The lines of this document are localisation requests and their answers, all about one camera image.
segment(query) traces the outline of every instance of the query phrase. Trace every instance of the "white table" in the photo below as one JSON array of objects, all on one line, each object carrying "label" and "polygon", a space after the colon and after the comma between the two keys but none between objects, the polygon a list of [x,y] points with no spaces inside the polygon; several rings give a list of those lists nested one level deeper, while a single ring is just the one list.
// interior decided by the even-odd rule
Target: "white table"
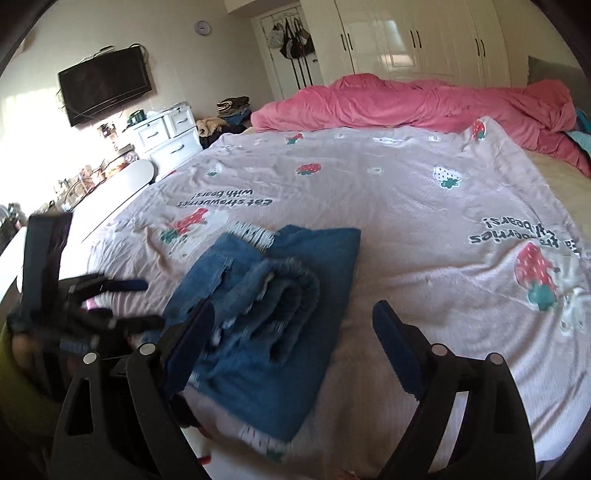
[{"label": "white table", "polygon": [[[101,225],[118,215],[147,188],[153,178],[154,166],[148,160],[138,160],[97,187],[74,209],[66,250],[77,248]],[[22,290],[26,236],[27,229],[21,228],[0,255],[0,299],[4,298],[15,278],[19,290]],[[86,260],[80,259],[77,265],[72,260],[69,265],[63,264],[60,277],[85,273],[82,270],[86,267]]]}]

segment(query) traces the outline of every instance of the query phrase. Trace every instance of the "wall-mounted tv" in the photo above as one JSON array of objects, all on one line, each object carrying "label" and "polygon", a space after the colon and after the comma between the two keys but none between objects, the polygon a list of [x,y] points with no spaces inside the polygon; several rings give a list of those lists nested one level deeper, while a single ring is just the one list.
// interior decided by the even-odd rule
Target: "wall-mounted tv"
[{"label": "wall-mounted tv", "polygon": [[70,125],[140,97],[152,89],[141,47],[98,55],[59,75]]}]

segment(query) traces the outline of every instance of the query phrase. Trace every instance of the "hanging bag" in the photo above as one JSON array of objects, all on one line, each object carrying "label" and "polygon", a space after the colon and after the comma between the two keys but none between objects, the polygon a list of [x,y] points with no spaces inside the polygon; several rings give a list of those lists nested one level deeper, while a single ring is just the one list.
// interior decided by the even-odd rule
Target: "hanging bag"
[{"label": "hanging bag", "polygon": [[296,36],[300,39],[302,51],[304,55],[310,55],[315,52],[314,42],[312,42],[312,35],[303,27],[299,18],[294,19],[294,25],[297,29]]},{"label": "hanging bag", "polygon": [[273,25],[273,30],[271,30],[268,40],[269,48],[281,48],[283,46],[284,40],[285,30],[283,29],[283,25]]},{"label": "hanging bag", "polygon": [[303,55],[301,44],[298,41],[297,36],[291,31],[287,19],[285,19],[285,38],[280,52],[288,60],[298,59]]}]

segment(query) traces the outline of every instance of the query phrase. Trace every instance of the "blue gripper pad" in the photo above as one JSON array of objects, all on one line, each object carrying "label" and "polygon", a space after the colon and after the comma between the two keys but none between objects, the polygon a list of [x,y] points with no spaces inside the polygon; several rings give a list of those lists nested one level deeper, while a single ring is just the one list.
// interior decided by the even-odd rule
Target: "blue gripper pad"
[{"label": "blue gripper pad", "polygon": [[[421,361],[402,332],[405,327],[408,329],[409,326],[402,323],[385,300],[374,305],[373,324],[374,332],[378,336],[402,388],[421,401],[427,391],[421,374]],[[418,338],[419,341],[415,348],[430,348],[427,339],[424,337],[423,339],[424,342]]]}]

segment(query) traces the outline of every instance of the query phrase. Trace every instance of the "pink bed sheet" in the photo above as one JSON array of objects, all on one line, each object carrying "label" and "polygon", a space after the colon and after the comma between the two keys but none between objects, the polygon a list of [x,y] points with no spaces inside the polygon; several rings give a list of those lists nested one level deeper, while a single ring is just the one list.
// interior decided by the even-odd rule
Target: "pink bed sheet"
[{"label": "pink bed sheet", "polygon": [[575,128],[576,112],[568,88],[557,80],[525,89],[472,89],[439,80],[350,75],[269,103],[252,114],[252,124],[258,132],[411,125],[460,133],[483,116],[496,120],[522,148],[564,160],[591,177],[588,157],[564,133]]}]

